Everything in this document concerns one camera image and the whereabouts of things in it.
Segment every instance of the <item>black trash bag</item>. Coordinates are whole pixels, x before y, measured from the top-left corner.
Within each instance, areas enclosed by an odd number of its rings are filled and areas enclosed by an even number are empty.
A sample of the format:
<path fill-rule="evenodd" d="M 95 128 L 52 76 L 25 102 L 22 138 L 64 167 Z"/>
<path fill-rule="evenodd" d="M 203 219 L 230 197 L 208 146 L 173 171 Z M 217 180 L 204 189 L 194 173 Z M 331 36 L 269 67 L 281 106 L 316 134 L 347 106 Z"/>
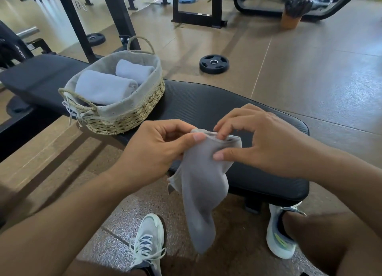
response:
<path fill-rule="evenodd" d="M 299 18 L 308 13 L 313 0 L 285 0 L 285 13 L 292 18 Z"/>

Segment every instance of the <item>forearm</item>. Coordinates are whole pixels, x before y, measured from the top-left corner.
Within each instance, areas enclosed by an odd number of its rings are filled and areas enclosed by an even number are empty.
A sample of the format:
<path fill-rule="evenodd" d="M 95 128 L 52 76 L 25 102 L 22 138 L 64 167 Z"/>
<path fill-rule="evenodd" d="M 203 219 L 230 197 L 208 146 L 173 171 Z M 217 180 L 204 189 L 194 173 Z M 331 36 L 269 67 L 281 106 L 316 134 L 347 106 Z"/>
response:
<path fill-rule="evenodd" d="M 133 191 L 101 174 L 0 235 L 4 275 L 62 275 L 125 196 Z"/>
<path fill-rule="evenodd" d="M 312 170 L 309 180 L 336 195 L 382 238 L 382 169 L 333 148 Z"/>

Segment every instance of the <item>fingernail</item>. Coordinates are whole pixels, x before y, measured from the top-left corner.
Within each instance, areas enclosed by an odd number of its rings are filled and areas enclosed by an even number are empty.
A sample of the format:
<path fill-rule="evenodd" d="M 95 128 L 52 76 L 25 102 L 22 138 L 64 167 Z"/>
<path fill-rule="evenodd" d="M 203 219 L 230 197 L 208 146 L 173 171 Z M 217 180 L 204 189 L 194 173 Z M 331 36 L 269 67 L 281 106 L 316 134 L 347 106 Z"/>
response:
<path fill-rule="evenodd" d="M 203 133 L 194 133 L 193 137 L 194 137 L 196 142 L 199 142 L 199 141 L 202 141 L 203 139 L 205 139 L 206 135 Z"/>
<path fill-rule="evenodd" d="M 213 159 L 214 160 L 223 160 L 224 159 L 224 155 L 222 152 L 217 152 L 213 155 Z"/>

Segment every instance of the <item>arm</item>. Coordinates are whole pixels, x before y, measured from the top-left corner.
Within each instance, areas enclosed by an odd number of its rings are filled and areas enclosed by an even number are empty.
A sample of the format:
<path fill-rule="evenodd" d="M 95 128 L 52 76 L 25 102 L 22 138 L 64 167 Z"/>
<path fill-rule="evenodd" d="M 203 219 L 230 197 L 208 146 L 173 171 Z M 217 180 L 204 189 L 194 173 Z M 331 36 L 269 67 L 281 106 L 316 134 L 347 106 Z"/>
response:
<path fill-rule="evenodd" d="M 62 275 L 116 206 L 205 138 L 180 120 L 146 121 L 108 171 L 0 235 L 4 275 Z"/>
<path fill-rule="evenodd" d="M 219 139 L 234 129 L 253 132 L 251 148 L 227 148 L 215 160 L 242 162 L 266 172 L 305 178 L 335 194 L 382 238 L 382 170 L 298 131 L 254 106 L 236 108 L 215 126 Z"/>

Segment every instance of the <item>person's left hand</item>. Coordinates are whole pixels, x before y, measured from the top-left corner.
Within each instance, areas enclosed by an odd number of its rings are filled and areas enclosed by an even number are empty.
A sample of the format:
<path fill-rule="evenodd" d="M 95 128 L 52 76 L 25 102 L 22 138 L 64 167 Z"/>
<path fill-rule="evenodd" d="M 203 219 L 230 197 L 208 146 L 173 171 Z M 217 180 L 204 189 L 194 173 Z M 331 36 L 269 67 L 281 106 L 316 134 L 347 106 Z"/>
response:
<path fill-rule="evenodd" d="M 155 182 L 184 151 L 206 138 L 203 133 L 190 133 L 194 128 L 180 119 L 144 121 L 107 173 L 130 192 Z"/>

